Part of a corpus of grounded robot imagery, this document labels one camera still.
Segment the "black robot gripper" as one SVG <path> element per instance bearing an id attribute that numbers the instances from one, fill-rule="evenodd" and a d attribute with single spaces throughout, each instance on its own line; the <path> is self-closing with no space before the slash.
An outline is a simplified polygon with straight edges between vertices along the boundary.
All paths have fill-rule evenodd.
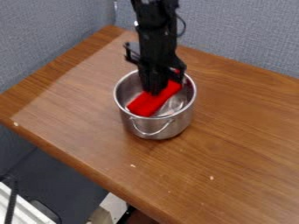
<path id="1" fill-rule="evenodd" d="M 159 95 L 167 87 L 169 77 L 183 84 L 186 63 L 177 55 L 178 32 L 177 23 L 159 26 L 138 24 L 137 42 L 126 42 L 126 60 L 137 65 L 143 90 Z"/>

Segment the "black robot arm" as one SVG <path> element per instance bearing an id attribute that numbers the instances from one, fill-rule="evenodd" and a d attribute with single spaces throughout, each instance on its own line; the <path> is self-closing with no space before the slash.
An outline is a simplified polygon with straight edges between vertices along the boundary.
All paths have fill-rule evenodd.
<path id="1" fill-rule="evenodd" d="M 126 60 L 137 65 L 143 90 L 159 95 L 169 80 L 183 82 L 187 65 L 177 55 L 179 0 L 131 0 L 135 11 L 137 42 L 126 42 Z"/>

